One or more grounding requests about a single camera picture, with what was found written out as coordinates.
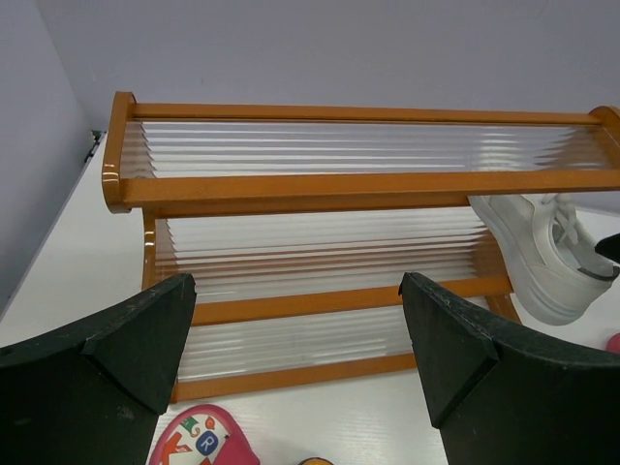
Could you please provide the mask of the white sneaker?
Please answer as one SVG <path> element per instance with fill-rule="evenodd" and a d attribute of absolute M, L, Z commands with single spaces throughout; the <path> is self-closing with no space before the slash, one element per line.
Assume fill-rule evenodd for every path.
<path fill-rule="evenodd" d="M 469 203 L 497 241 L 515 296 L 537 320 L 578 320 L 619 277 L 595 251 L 568 194 L 471 196 Z"/>

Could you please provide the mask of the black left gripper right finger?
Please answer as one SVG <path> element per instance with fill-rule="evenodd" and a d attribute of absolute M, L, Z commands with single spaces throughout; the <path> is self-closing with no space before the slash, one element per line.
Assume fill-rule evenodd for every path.
<path fill-rule="evenodd" d="M 616 464 L 619 356 L 570 343 L 419 273 L 399 293 L 450 464 Z"/>

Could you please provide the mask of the orange sneaker one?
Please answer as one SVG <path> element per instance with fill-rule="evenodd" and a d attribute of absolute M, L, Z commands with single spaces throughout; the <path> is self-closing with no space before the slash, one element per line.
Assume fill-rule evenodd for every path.
<path fill-rule="evenodd" d="M 298 465 L 333 465 L 333 463 L 322 457 L 309 457 L 300 461 Z"/>

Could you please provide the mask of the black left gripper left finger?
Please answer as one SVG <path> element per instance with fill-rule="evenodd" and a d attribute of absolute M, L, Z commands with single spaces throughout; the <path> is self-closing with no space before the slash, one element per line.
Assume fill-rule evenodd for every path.
<path fill-rule="evenodd" d="M 193 276 L 177 274 L 2 348 L 2 463 L 145 463 L 195 302 Z"/>

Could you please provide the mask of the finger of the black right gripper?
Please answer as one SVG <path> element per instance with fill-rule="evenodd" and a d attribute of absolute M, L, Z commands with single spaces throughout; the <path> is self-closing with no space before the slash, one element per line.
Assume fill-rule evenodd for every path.
<path fill-rule="evenodd" d="M 595 252 L 620 264 L 620 233 L 600 240 L 595 246 Z"/>

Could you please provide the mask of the pink flip-flop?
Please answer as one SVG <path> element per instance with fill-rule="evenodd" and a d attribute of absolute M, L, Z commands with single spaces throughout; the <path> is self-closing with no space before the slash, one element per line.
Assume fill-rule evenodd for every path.
<path fill-rule="evenodd" d="M 151 465 L 259 465 L 248 439 L 225 409 L 202 404 L 176 416 L 157 438 Z"/>

